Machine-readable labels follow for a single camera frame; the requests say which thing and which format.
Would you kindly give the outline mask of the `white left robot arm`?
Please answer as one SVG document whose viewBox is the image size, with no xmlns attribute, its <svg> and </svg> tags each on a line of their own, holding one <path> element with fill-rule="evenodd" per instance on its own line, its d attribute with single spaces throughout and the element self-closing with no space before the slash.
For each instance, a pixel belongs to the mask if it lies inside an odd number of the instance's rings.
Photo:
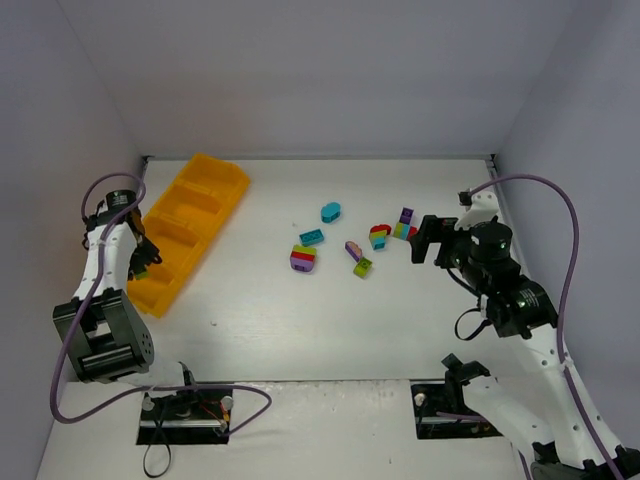
<svg viewBox="0 0 640 480">
<path fill-rule="evenodd" d="M 108 193 L 84 224 L 87 260 L 81 283 L 52 314 L 62 339 L 80 319 L 66 353 L 78 379 L 137 387 L 193 385 L 184 363 L 156 354 L 149 329 L 127 295 L 130 280 L 162 263 L 159 248 L 146 236 L 137 194 Z"/>
</svg>

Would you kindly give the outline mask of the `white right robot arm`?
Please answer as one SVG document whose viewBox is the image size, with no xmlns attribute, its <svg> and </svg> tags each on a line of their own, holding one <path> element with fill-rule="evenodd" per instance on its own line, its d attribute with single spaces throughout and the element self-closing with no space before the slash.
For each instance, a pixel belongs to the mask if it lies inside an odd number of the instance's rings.
<svg viewBox="0 0 640 480">
<path fill-rule="evenodd" d="M 631 479 L 639 452 L 626 447 L 606 425 L 580 380 L 568 349 L 558 338 L 560 319 L 542 286 L 511 256 L 511 229 L 497 219 L 468 230 L 455 219 L 424 216 L 411 236 L 411 260 L 424 262 L 432 244 L 435 265 L 458 271 L 475 295 L 484 327 L 506 340 L 540 401 L 541 416 L 511 397 L 487 367 L 443 361 L 445 385 L 456 412 L 475 412 L 518 451 L 531 479 Z"/>
</svg>

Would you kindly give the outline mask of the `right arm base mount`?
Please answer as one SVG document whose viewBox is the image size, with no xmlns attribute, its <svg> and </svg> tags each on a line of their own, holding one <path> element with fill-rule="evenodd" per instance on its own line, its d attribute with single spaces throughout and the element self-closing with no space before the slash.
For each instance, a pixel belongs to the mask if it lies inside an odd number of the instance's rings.
<svg viewBox="0 0 640 480">
<path fill-rule="evenodd" d="M 476 412 L 454 406 L 443 381 L 411 383 L 418 440 L 459 440 L 500 437 L 494 426 L 476 420 Z"/>
</svg>

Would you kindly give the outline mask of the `purple small lego cube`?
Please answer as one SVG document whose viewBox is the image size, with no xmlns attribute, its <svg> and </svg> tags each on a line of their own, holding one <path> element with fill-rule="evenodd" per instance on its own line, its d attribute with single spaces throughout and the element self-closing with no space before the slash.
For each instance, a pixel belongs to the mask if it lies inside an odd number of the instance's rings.
<svg viewBox="0 0 640 480">
<path fill-rule="evenodd" d="M 401 211 L 399 221 L 403 224 L 410 225 L 413 217 L 414 210 L 408 207 L 404 207 Z"/>
</svg>

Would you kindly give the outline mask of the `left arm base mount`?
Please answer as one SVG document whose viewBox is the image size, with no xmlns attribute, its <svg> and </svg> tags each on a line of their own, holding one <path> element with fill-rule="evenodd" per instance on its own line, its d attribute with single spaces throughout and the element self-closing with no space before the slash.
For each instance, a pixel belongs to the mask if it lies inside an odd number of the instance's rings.
<svg viewBox="0 0 640 480">
<path fill-rule="evenodd" d="M 165 396 L 145 393 L 136 444 L 226 445 L 233 406 L 233 392 L 228 388 Z"/>
</svg>

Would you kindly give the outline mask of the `green square lego brick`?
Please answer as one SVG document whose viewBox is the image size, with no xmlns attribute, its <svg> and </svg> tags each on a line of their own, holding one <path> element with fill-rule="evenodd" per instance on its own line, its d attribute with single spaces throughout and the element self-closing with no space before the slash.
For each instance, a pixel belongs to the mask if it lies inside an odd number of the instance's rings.
<svg viewBox="0 0 640 480">
<path fill-rule="evenodd" d="M 373 262 L 371 260 L 369 260 L 366 257 L 361 257 L 359 261 L 356 263 L 353 269 L 353 273 L 357 277 L 364 279 L 370 273 L 372 266 L 373 266 Z"/>
</svg>

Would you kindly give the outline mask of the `rainbow curved lego stack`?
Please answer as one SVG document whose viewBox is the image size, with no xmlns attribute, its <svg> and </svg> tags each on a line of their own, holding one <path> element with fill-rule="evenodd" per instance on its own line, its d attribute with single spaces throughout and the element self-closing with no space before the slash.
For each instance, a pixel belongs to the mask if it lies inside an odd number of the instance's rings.
<svg viewBox="0 0 640 480">
<path fill-rule="evenodd" d="M 387 237 L 391 233 L 391 226 L 388 224 L 374 225 L 369 231 L 369 241 L 373 251 L 386 248 Z"/>
</svg>

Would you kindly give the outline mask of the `pink purple lego piece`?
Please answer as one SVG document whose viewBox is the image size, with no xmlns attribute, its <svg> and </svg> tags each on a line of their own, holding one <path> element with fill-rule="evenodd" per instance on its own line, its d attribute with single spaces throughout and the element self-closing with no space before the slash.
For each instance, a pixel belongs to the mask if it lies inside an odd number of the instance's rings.
<svg viewBox="0 0 640 480">
<path fill-rule="evenodd" d="M 346 241 L 345 250 L 355 262 L 359 262 L 363 257 L 362 249 L 354 241 Z"/>
</svg>

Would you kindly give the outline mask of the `green blue red lego stack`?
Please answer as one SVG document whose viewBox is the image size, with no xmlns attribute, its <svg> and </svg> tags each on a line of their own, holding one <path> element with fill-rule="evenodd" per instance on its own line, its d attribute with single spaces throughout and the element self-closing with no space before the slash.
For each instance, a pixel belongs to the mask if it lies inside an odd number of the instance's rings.
<svg viewBox="0 0 640 480">
<path fill-rule="evenodd" d="M 401 240 L 409 241 L 416 232 L 417 228 L 415 226 L 398 222 L 393 229 L 393 236 Z"/>
</svg>

